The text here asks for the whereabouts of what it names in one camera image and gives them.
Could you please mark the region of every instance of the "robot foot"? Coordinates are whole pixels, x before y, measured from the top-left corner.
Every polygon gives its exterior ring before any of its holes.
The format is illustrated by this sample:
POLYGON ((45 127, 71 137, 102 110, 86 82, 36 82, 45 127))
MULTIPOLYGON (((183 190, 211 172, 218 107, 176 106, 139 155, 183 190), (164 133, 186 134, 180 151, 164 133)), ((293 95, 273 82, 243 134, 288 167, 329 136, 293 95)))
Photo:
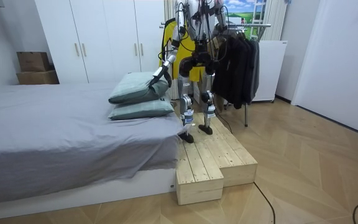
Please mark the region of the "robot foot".
POLYGON ((193 143, 194 142, 194 138, 191 134, 187 134, 187 133, 183 133, 183 134, 179 134, 179 137, 186 141, 187 143, 193 143))
POLYGON ((200 124, 200 125, 198 126, 198 128, 200 128, 200 130, 204 131, 206 134, 212 135, 212 128, 211 128, 211 127, 208 127, 208 128, 207 128, 205 125, 200 124))

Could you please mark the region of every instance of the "wooden platform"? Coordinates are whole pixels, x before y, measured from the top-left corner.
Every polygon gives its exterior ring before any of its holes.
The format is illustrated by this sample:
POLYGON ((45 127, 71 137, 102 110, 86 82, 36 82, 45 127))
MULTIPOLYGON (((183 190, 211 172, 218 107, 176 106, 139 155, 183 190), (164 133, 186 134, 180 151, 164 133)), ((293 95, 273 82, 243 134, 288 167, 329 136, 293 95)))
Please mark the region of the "wooden platform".
POLYGON ((177 164, 178 203, 215 200, 222 197, 223 187, 249 184, 255 180, 256 160, 224 127, 219 119, 211 119, 212 135, 198 129, 203 114, 194 114, 191 130, 195 142, 183 142, 177 164))

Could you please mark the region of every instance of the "pillow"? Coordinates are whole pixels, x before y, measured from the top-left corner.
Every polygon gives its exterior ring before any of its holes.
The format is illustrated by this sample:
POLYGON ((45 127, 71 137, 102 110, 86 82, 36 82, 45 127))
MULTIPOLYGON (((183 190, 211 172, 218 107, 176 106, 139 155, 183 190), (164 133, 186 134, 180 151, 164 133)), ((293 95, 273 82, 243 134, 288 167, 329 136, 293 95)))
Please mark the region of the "pillow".
POLYGON ((163 97, 142 103, 118 104, 112 109, 111 120, 149 118, 172 113, 173 107, 167 94, 163 97))
POLYGON ((168 82, 164 77, 149 87, 153 79, 153 72, 128 73, 118 83, 109 97, 109 102, 117 103, 139 103, 157 100, 164 96, 168 90, 168 82))

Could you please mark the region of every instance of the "humanoid robot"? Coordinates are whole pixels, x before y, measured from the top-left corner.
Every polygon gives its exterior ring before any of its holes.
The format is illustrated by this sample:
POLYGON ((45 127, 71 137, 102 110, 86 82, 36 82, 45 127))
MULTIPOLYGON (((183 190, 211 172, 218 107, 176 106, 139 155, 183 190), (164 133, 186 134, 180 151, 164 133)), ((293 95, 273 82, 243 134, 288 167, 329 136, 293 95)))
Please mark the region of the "humanoid robot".
MULTIPOLYGON (((176 0, 175 17, 177 26, 173 31, 171 49, 167 51, 169 53, 166 61, 153 74, 154 78, 150 82, 150 85, 153 85, 163 75, 167 76, 168 69, 174 63, 181 40, 187 31, 188 36, 195 42, 195 49, 191 57, 184 58, 179 66, 180 119, 184 126, 193 122, 194 110, 191 107, 193 103, 188 95, 190 70, 193 67, 205 67, 201 90, 204 124, 198 127, 206 134, 213 133, 210 122, 211 118, 215 116, 215 106, 210 89, 214 80, 215 69, 219 66, 219 62, 208 52, 207 45, 209 44, 210 48, 213 49, 211 42, 214 20, 211 17, 216 15, 219 22, 217 28, 220 32, 227 29, 226 15, 223 8, 223 0, 176 0)), ((188 143, 194 142, 193 136, 188 131, 181 134, 180 137, 188 143)))

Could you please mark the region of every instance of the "wardrobe door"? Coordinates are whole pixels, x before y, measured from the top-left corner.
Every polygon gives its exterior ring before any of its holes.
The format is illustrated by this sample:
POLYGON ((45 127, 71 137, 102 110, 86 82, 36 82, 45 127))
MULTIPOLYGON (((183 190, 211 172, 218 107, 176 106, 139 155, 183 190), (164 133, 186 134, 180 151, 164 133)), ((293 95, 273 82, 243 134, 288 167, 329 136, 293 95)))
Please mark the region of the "wardrobe door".
POLYGON ((140 72, 135 6, 133 0, 104 0, 115 73, 120 77, 140 72))
POLYGON ((87 83, 69 0, 36 0, 59 82, 87 83))
POLYGON ((165 21, 163 0, 135 0, 137 33, 139 37, 140 64, 142 72, 154 72, 158 69, 158 54, 161 52, 165 21))
POLYGON ((70 0, 90 83, 118 82, 110 51, 103 0, 70 0))

